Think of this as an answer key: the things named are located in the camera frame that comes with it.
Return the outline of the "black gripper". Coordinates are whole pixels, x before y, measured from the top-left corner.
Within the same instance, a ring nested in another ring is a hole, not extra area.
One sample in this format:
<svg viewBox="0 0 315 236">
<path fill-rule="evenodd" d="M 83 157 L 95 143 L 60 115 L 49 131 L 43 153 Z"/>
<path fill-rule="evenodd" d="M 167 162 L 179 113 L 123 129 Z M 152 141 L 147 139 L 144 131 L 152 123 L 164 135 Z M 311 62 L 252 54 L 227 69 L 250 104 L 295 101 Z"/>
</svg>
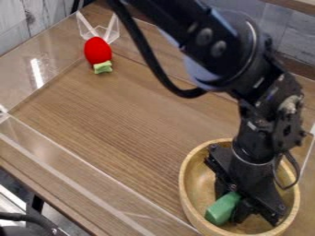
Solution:
<svg viewBox="0 0 315 236">
<path fill-rule="evenodd" d="M 215 199 L 230 192 L 242 197 L 231 221 L 240 224 L 251 215 L 260 215 L 275 226 L 287 213 L 287 206 L 276 190 L 274 162 L 256 163 L 246 159 L 230 142 L 210 144 L 207 149 L 204 164 L 215 175 Z"/>
</svg>

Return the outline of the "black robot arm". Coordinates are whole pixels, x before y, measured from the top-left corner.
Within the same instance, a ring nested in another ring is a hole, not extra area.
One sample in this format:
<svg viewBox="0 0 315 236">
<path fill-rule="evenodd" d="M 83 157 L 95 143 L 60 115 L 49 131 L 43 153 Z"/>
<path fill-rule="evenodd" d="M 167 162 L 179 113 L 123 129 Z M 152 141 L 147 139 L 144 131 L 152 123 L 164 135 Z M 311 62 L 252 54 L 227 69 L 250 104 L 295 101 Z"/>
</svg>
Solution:
<svg viewBox="0 0 315 236">
<path fill-rule="evenodd" d="M 204 163 L 215 174 L 215 202 L 207 220 L 242 223 L 259 214 L 275 225 L 287 214 L 286 185 L 276 171 L 307 135 L 299 82 L 276 60 L 274 43 L 243 13 L 218 10 L 200 0 L 107 0 L 153 75 L 177 96 L 192 99 L 226 92 L 239 103 L 238 135 L 228 146 L 211 144 Z M 175 42 L 195 88 L 169 81 L 129 10 L 136 8 Z"/>
</svg>

